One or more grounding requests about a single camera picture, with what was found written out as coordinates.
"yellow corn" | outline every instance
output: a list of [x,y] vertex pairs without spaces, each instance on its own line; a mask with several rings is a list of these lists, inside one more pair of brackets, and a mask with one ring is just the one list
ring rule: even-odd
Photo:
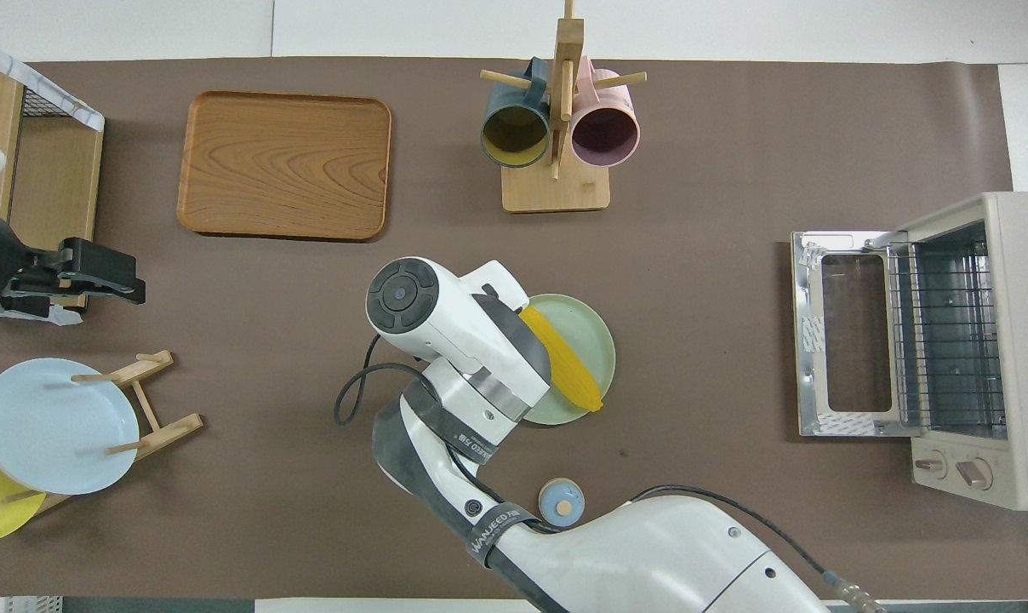
[[548,350],[548,358],[552,361],[552,387],[577,407],[587,411],[599,410],[600,389],[596,387],[596,381],[545,315],[533,306],[525,306],[521,311],[521,321],[529,326]]

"white toaster oven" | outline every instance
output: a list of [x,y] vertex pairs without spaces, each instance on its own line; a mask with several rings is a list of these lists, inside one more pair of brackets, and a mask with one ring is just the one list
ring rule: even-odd
[[1028,511],[1028,191],[792,240],[802,434],[911,436],[916,483]]

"pink mug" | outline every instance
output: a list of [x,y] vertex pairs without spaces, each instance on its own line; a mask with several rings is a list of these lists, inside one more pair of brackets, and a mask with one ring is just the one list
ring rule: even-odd
[[627,85],[595,89],[593,81],[617,77],[615,71],[593,70],[588,57],[579,62],[577,93],[572,101],[571,147],[591,166],[616,166],[639,146],[639,122]]

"brown tabletop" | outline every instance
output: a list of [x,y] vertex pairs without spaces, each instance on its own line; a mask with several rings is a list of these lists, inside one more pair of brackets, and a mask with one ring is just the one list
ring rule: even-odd
[[[511,500],[535,507],[548,478],[572,477],[591,519],[649,485],[701,485],[878,597],[1028,598],[1028,512],[911,484],[903,439],[802,438],[795,404],[790,231],[890,229],[1008,190],[996,68],[599,63],[650,73],[633,92],[639,150],[612,172],[608,210],[537,216],[503,212],[478,144],[477,74],[516,62],[41,65],[108,117],[96,238],[138,258],[148,299],[96,299],[68,329],[0,319],[0,372],[46,356],[109,369],[169,349],[151,401],[207,428],[0,540],[0,594],[514,597],[371,461],[368,418],[404,377],[373,377],[367,416],[332,423],[373,334],[370,277],[421,255],[457,275],[499,259],[529,294],[584,299],[616,338],[600,413],[518,428],[483,469]],[[185,116],[207,89],[389,104],[383,232],[351,245],[184,229]],[[377,358],[405,357],[378,346]]]

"cable connector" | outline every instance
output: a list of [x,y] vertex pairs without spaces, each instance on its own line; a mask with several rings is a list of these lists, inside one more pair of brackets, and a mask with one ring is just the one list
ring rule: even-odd
[[850,605],[857,613],[888,613],[888,610],[884,606],[881,606],[880,602],[875,601],[873,597],[869,596],[869,593],[855,585],[855,583],[846,581],[846,579],[833,573],[833,571],[824,571],[821,578],[824,579],[825,583],[833,586],[838,598],[841,598],[843,602]]

